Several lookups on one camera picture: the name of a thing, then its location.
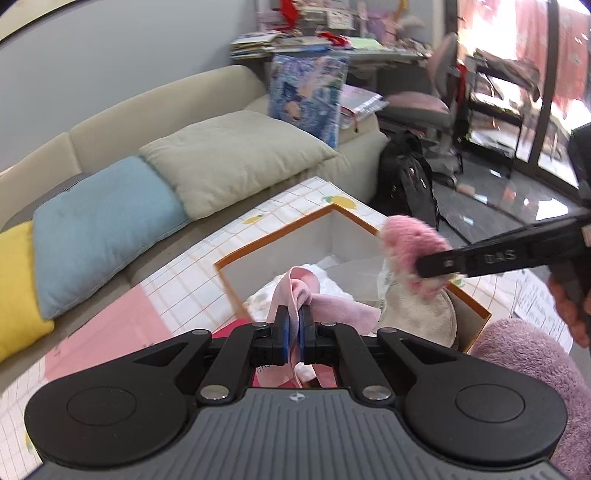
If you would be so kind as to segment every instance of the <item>human hand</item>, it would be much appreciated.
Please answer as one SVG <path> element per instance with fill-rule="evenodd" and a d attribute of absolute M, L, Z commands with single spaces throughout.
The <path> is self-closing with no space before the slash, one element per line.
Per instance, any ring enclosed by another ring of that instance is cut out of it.
<path fill-rule="evenodd" d="M 579 318 L 577 306 L 569 300 L 563 286 L 554 277 L 550 277 L 548 288 L 556 301 L 556 312 L 563 319 L 563 322 L 569 326 L 573 340 L 581 347 L 587 348 L 589 346 L 589 337 L 585 330 L 585 323 Z M 591 292 L 584 300 L 583 308 L 585 312 L 591 314 Z"/>

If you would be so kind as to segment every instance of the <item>blue pillow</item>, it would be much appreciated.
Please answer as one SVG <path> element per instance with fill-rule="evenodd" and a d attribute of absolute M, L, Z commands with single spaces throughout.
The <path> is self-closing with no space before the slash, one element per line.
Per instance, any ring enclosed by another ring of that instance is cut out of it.
<path fill-rule="evenodd" d="M 172 191 L 140 157 L 82 180 L 33 215 L 35 286 L 52 319 L 188 223 Z"/>
<path fill-rule="evenodd" d="M 271 64 L 269 116 L 288 122 L 336 148 L 346 57 L 275 55 Z"/>

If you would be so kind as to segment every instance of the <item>yellow pillow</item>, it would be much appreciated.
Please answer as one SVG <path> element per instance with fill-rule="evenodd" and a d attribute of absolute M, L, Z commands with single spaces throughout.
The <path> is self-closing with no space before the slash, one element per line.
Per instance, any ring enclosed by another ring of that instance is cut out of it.
<path fill-rule="evenodd" d="M 53 330 L 37 307 L 33 223 L 0 233 L 0 362 Z"/>

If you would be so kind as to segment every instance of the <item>black backpack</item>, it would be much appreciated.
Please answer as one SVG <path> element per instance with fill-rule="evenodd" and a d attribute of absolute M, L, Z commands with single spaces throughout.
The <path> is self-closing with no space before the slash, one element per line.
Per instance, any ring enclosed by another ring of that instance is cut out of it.
<path fill-rule="evenodd" d="M 379 158 L 378 189 L 369 206 L 384 215 L 410 215 L 439 227 L 433 171 L 419 138 L 406 130 L 394 134 Z"/>

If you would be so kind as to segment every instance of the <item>sofa backrest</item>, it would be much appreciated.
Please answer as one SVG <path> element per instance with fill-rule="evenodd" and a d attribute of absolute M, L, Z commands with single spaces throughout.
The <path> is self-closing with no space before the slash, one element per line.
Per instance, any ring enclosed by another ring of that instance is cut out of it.
<path fill-rule="evenodd" d="M 264 94 L 264 84 L 248 68 L 229 66 L 162 85 L 97 113 L 0 175 L 0 227 L 68 178 L 95 173 L 152 140 L 241 110 Z"/>

